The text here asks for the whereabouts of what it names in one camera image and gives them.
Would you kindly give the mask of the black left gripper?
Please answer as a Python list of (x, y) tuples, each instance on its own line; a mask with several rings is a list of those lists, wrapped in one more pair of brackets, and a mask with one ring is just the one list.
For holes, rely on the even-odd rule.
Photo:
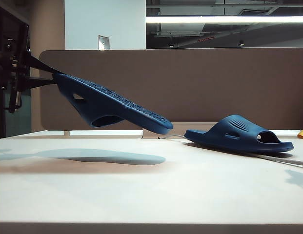
[(17, 38), (6, 43), (0, 50), (0, 90), (11, 86), (11, 91), (23, 92), (27, 89), (56, 84), (53, 79), (29, 77), (30, 68), (46, 71), (53, 74), (63, 74), (28, 53), (29, 25), (21, 24)]

